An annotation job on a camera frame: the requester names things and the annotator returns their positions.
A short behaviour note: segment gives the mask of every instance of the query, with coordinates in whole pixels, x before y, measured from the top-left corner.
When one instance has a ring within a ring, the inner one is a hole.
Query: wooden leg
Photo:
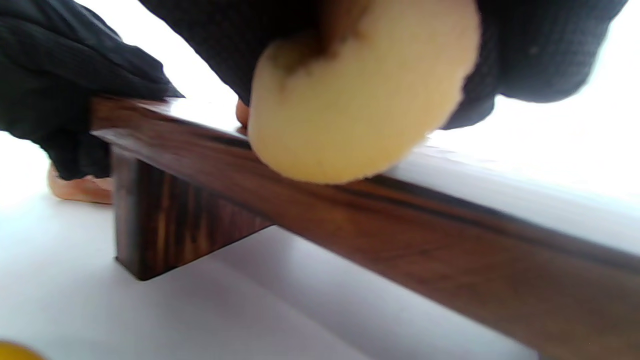
[[[117,260],[149,280],[271,224],[113,148]]]

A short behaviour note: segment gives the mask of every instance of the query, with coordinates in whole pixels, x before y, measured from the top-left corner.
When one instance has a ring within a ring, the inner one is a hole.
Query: wooden beam
[[[633,254],[388,176],[284,179],[233,119],[189,100],[97,99],[94,133],[554,359],[640,359]]]

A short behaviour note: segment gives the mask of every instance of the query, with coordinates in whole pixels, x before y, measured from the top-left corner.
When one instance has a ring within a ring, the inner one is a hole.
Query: wooden bench
[[[116,258],[138,279],[275,224],[553,359],[640,359],[635,254],[398,177],[289,181],[214,114],[187,99],[94,101],[93,133],[113,150]]]

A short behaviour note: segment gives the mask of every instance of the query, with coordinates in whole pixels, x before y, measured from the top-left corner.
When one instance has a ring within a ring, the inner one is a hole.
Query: yellow object
[[[0,360],[45,360],[45,358],[21,345],[0,341]]]
[[[390,168],[458,107],[480,33],[474,0],[365,0],[329,53],[315,35],[272,43],[253,77],[252,149],[310,183]]]

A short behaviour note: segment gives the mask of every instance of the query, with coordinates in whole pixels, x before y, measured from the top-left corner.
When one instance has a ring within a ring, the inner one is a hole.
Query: black glove
[[[0,1],[0,130],[47,152],[60,177],[110,174],[90,100],[181,96],[156,59],[73,0]]]
[[[266,46],[317,24],[315,1],[140,2],[182,36],[245,104]],[[463,102],[444,129],[482,121],[498,94],[532,102],[574,94],[591,73],[609,24],[627,0],[477,2],[483,22],[479,61],[467,79]]]

